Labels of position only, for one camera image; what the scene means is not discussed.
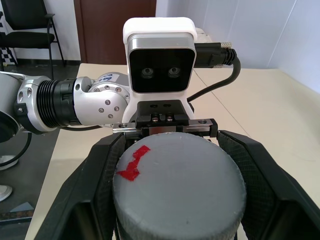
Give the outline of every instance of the beige table surface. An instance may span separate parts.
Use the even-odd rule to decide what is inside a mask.
[[[188,94],[231,74],[231,69],[196,69]],[[124,65],[80,65],[78,77],[127,73]],[[243,69],[238,79],[192,102],[196,118],[214,118],[220,130],[260,141],[320,206],[320,96],[276,69]],[[60,187],[110,128],[84,132],[61,130],[43,182],[26,240],[36,236]],[[239,240],[246,239],[243,230]]]

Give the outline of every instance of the checkerboard pattern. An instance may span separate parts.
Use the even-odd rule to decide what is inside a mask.
[[[7,34],[7,29],[5,28],[4,26],[4,23],[3,23],[3,20],[0,22],[0,35],[1,36],[5,36]],[[15,52],[12,48],[10,48],[11,52],[12,52],[12,55],[13,57],[15,58]],[[1,47],[1,51],[2,51],[2,54],[1,54],[1,58],[2,58],[2,62],[4,64],[7,64],[7,65],[14,65],[15,64],[15,61],[13,60],[13,58],[10,56],[8,50],[5,48],[5,47]]]

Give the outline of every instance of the chair leg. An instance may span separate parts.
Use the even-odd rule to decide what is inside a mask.
[[[60,51],[60,55],[61,55],[61,59],[62,59],[62,64],[65,67],[66,66],[66,62],[64,60],[64,56],[62,55],[61,46],[60,46],[60,42],[59,42],[59,38],[58,38],[58,35],[57,35],[57,31],[56,31],[56,27],[55,27],[54,21],[52,21],[52,26],[53,26],[56,42],[58,43],[58,47],[59,47],[59,51]]]
[[[2,62],[2,49],[1,49],[1,47],[0,47],[0,70],[1,70],[2,72],[5,71],[4,63]]]
[[[50,60],[50,71],[51,71],[51,80],[54,80],[54,67],[52,65],[52,56],[51,56],[51,44],[49,44],[49,60]]]
[[[18,63],[17,63],[16,59],[14,58],[11,49],[10,49],[9,47],[7,47],[7,48],[6,48],[6,51],[10,54],[11,58],[12,58],[13,61],[14,61],[14,65],[17,67],[17,66],[18,66]]]

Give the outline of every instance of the textured rubber grip pad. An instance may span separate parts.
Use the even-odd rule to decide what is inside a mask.
[[[271,218],[276,196],[243,145],[223,134],[217,139],[241,171],[247,190],[247,205],[241,222],[248,239],[258,240]]]
[[[115,226],[116,211],[112,197],[112,180],[119,157],[125,149],[126,138],[121,136],[112,146],[94,196],[95,214],[103,239],[111,239]]]

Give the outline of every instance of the gray cylinder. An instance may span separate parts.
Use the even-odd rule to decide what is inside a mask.
[[[123,240],[230,240],[246,205],[238,166],[192,134],[151,135],[129,147],[113,178]]]

